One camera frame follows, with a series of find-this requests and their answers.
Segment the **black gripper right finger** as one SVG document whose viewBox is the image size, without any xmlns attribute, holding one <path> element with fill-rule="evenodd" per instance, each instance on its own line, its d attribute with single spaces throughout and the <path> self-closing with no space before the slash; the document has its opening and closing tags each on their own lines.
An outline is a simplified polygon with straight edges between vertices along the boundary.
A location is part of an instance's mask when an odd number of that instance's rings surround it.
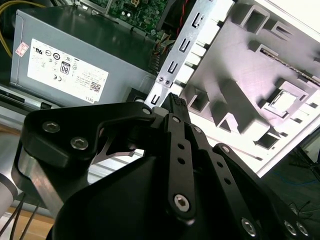
<svg viewBox="0 0 320 240">
<path fill-rule="evenodd" d="M 191 123 L 186 101 L 179 101 L 179 113 L 187 123 L 195 162 L 203 180 L 213 182 L 205 207 L 220 204 L 213 212 L 210 233 L 217 240 L 310 240 L 312 233 L 285 204 L 224 143 L 211 147 L 202 130 Z"/>
</svg>

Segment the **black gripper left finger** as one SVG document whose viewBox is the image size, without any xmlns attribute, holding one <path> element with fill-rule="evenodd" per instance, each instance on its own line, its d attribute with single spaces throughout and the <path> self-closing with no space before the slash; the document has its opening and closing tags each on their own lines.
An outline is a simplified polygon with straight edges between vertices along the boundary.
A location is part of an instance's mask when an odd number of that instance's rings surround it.
<svg viewBox="0 0 320 240">
<path fill-rule="evenodd" d="M 141 102 L 46 109 L 24 120 L 18 185 L 59 214 L 74 194 L 143 158 L 160 159 L 167 171 L 167 206 L 177 221 L 196 216 L 187 122 L 178 96 L 159 108 Z"/>
</svg>

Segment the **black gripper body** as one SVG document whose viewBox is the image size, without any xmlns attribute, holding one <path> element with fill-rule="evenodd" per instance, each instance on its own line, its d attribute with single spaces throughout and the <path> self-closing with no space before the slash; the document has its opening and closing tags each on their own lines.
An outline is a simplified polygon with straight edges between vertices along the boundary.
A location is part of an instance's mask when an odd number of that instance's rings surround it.
<svg viewBox="0 0 320 240">
<path fill-rule="evenodd" d="M 193 170 L 196 215 L 187 226 L 167 204 L 164 163 L 144 157 L 82 189 L 61 208 L 53 240 L 239 240 L 240 231 L 200 168 Z"/>
</svg>

